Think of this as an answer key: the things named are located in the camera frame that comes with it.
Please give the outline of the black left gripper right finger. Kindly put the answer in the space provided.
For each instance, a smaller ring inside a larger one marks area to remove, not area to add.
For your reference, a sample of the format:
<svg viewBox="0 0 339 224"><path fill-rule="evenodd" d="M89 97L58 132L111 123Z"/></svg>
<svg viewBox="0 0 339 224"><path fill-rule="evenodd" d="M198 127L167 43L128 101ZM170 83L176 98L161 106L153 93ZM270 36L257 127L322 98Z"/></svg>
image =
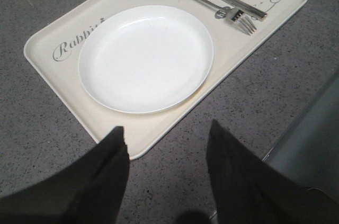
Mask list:
<svg viewBox="0 0 339 224"><path fill-rule="evenodd" d="M218 223L338 223L338 203L284 177L217 120L206 160Z"/></svg>

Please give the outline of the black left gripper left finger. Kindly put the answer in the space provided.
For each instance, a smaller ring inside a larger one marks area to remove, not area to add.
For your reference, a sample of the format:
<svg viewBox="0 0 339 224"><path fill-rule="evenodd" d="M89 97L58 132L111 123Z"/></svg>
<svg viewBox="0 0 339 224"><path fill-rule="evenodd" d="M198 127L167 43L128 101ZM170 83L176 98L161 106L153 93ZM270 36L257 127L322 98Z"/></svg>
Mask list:
<svg viewBox="0 0 339 224"><path fill-rule="evenodd" d="M115 223L129 177L124 128L59 173L1 198L1 223Z"/></svg>

